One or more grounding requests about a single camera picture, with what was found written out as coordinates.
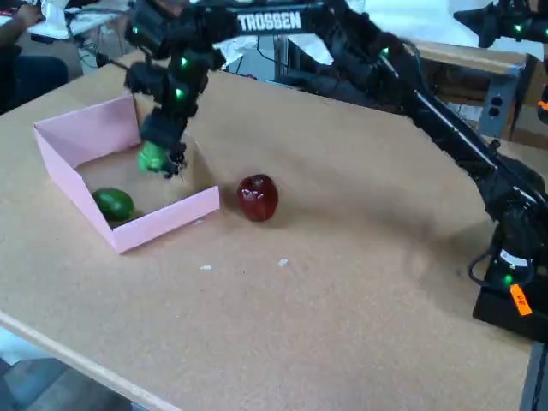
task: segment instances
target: green ball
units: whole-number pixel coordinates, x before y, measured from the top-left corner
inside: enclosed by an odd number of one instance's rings
[[[134,214],[134,201],[118,188],[100,188],[92,196],[107,221],[120,223]]]

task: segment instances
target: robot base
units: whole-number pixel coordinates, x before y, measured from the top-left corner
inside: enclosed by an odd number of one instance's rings
[[[537,275],[523,288],[533,313],[521,316],[509,293],[482,287],[474,318],[541,343],[548,343],[548,276]]]

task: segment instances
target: orange label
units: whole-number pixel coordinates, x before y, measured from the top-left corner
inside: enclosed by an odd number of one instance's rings
[[[520,312],[520,315],[529,315],[533,313],[533,310],[523,294],[523,290],[518,284],[510,285],[510,293],[512,294],[512,298],[514,298],[515,306],[517,307],[517,311]]]

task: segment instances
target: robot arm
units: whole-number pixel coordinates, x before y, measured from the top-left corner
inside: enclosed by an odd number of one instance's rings
[[[525,164],[500,155],[495,144],[488,146],[428,91],[418,51],[409,51],[413,45],[383,33],[368,15],[356,14],[344,0],[197,3],[178,17],[140,0],[130,22],[127,38],[147,58],[132,65],[127,86],[158,102],[140,130],[145,141],[143,168],[173,171],[166,164],[173,163],[172,152],[179,147],[188,118],[196,113],[207,73],[224,62],[214,43],[244,34],[315,33],[358,89],[398,106],[476,183],[485,210],[498,227],[481,256],[491,257],[485,280],[473,273],[477,261],[470,266],[470,277],[482,286],[508,291],[512,283],[530,283],[537,267],[545,265],[548,198],[542,178]],[[167,68],[152,63],[169,57]]]
[[[539,0],[539,12],[531,10],[528,0],[499,0],[483,9],[457,11],[454,17],[478,34],[481,48],[491,47],[501,37],[547,43],[546,9],[546,0]]]

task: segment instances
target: apple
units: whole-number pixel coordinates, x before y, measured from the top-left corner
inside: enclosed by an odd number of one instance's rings
[[[266,221],[274,215],[277,207],[277,188],[265,174],[244,178],[236,192],[238,204],[251,221]]]

